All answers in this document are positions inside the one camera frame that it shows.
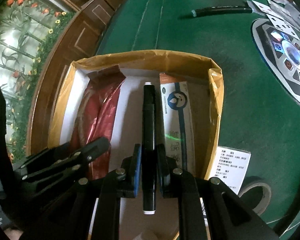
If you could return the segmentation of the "dark red foil packet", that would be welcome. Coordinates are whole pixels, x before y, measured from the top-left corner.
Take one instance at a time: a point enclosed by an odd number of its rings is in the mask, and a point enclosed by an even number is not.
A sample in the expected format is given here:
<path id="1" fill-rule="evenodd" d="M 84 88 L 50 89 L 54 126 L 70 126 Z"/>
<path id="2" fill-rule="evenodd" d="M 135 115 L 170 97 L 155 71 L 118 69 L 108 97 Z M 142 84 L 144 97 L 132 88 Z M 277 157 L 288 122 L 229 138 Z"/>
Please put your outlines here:
<path id="1" fill-rule="evenodd" d="M 71 152 L 100 137 L 111 140 L 120 89 L 126 79 L 118 65 L 91 72 L 88 77 L 70 140 Z"/>

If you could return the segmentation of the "black marker teal cap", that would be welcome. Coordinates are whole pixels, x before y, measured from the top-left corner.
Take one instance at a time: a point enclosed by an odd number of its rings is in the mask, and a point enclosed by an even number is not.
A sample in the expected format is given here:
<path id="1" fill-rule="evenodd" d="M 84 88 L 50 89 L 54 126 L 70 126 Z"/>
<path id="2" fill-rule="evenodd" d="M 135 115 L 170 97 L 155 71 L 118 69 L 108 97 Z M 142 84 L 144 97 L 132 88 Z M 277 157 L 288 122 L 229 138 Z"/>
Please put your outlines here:
<path id="1" fill-rule="evenodd" d="M 193 17 L 205 17 L 226 14 L 250 14 L 253 10 L 249 6 L 224 6 L 194 9 L 191 12 Z"/>

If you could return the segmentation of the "yellow cardboard box tray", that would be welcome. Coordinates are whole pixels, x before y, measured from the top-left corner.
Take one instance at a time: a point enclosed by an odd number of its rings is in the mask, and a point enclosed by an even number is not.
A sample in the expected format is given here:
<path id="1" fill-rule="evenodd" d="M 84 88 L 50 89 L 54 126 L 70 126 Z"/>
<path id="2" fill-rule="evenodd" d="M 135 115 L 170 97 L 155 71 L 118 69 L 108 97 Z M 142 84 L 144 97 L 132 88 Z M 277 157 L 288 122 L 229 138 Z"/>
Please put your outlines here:
<path id="1" fill-rule="evenodd" d="M 139 50 L 106 54 L 74 61 L 62 83 L 50 126 L 48 147 L 70 146 L 77 112 L 89 83 L 88 74 L 119 66 L 126 79 L 121 86 L 110 147 L 91 165 L 85 177 L 76 180 L 70 197 L 75 214 L 65 239 L 132 239 L 144 228 L 158 236 L 206 239 L 201 198 L 213 196 L 207 179 L 216 155 L 224 98 L 221 68 L 210 58 L 170 50 Z M 139 191 L 133 196 L 130 162 L 135 144 L 142 146 L 143 86 L 155 86 L 155 156 L 157 145 L 165 145 L 160 92 L 160 73 L 187 81 L 190 96 L 196 172 L 179 168 L 166 155 L 170 168 L 167 197 L 160 192 L 157 170 L 155 214 L 143 213 L 142 167 Z"/>

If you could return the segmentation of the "round mahjong control panel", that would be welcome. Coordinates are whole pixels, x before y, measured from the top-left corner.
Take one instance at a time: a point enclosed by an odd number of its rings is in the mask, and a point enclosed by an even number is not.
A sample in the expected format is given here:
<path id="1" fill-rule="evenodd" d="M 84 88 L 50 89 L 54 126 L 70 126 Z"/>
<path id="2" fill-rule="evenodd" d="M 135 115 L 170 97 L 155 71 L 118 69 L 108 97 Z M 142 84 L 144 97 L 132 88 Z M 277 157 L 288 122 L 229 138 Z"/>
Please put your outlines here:
<path id="1" fill-rule="evenodd" d="M 288 94 L 300 105 L 300 40 L 259 18 L 251 33 L 262 58 Z"/>

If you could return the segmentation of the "playing card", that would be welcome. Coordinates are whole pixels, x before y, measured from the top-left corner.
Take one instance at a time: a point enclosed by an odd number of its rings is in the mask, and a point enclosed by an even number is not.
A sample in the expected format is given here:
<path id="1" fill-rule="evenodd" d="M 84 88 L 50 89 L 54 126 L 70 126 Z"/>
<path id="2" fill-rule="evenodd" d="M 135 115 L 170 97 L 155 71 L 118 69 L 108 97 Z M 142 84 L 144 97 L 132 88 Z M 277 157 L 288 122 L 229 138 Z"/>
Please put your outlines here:
<path id="1" fill-rule="evenodd" d="M 273 15 L 276 16 L 277 13 L 273 10 L 271 10 L 271 8 L 265 4 L 262 4 L 260 2 L 257 1 L 247 1 L 247 4 L 249 5 L 249 7 L 251 7 L 251 9 L 253 10 L 253 12 L 258 13 L 258 14 L 269 14 L 269 15 Z"/>
<path id="2" fill-rule="evenodd" d="M 289 23 L 286 23 L 284 20 L 270 14 L 267 14 L 267 18 L 277 30 L 284 32 L 298 40 L 300 39 L 296 31 Z"/>

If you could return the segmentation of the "black tape roll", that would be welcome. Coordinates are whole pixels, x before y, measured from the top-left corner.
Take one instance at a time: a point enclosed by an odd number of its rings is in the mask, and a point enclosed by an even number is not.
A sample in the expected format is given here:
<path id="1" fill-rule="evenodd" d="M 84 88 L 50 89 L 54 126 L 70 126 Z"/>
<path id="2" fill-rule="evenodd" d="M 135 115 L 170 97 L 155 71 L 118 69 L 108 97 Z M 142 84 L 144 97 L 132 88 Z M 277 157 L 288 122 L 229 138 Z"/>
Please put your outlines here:
<path id="1" fill-rule="evenodd" d="M 270 204 L 272 190 L 270 185 L 265 181 L 255 179 L 244 182 L 238 196 L 254 213 L 260 216 Z"/>

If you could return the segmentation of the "white blue toothpaste box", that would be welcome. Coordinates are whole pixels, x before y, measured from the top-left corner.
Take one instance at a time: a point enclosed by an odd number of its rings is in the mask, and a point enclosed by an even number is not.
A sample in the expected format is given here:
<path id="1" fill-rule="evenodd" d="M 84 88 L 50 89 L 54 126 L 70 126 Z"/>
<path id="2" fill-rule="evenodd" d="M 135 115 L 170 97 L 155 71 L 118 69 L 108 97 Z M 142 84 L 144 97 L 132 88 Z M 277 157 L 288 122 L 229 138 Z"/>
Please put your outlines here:
<path id="1" fill-rule="evenodd" d="M 160 73 L 159 79 L 166 155 L 194 175 L 194 131 L 187 81 L 165 73 Z"/>

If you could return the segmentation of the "black marker white cap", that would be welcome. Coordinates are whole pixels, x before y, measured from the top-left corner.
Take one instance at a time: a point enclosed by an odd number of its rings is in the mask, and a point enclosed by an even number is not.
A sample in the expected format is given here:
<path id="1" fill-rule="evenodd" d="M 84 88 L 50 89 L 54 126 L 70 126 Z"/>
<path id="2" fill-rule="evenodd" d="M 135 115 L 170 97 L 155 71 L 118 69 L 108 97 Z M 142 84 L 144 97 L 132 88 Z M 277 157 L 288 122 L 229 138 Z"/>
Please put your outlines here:
<path id="1" fill-rule="evenodd" d="M 142 194 L 143 213 L 155 214 L 157 163 L 155 156 L 155 86 L 146 82 L 143 86 L 142 105 Z"/>

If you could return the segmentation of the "pile of playing cards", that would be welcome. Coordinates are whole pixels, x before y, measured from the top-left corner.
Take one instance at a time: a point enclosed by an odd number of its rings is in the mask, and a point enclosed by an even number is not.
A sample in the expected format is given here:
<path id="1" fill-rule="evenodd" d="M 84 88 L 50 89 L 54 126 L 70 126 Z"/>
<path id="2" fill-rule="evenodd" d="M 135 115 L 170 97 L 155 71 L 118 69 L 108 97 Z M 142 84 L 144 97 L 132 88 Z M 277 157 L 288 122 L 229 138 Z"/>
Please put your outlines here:
<path id="1" fill-rule="evenodd" d="M 300 11 L 294 2 L 288 0 L 267 0 L 271 10 L 300 32 Z"/>

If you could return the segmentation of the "white medicine box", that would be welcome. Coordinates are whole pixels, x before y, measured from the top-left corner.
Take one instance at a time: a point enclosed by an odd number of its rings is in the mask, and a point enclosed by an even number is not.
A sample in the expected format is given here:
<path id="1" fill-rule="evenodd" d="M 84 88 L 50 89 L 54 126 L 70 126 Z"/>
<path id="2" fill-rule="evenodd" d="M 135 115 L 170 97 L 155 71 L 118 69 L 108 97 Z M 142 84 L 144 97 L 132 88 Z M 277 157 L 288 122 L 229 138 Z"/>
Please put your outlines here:
<path id="1" fill-rule="evenodd" d="M 238 194 L 249 166 L 250 157 L 250 152 L 218 146 L 210 178 L 219 178 L 235 194 Z"/>

